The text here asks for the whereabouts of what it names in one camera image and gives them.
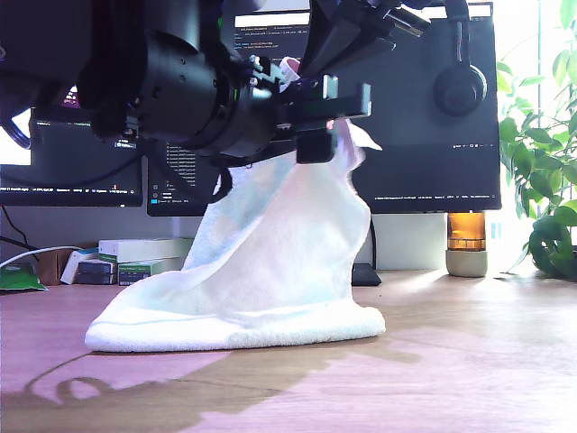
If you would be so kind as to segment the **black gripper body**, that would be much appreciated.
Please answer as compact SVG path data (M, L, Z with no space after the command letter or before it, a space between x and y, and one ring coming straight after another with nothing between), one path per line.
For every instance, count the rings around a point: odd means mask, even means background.
M300 134L326 130L331 121L371 115L371 86L339 94L338 77L297 78L267 60L235 63L234 155L279 156L296 150Z

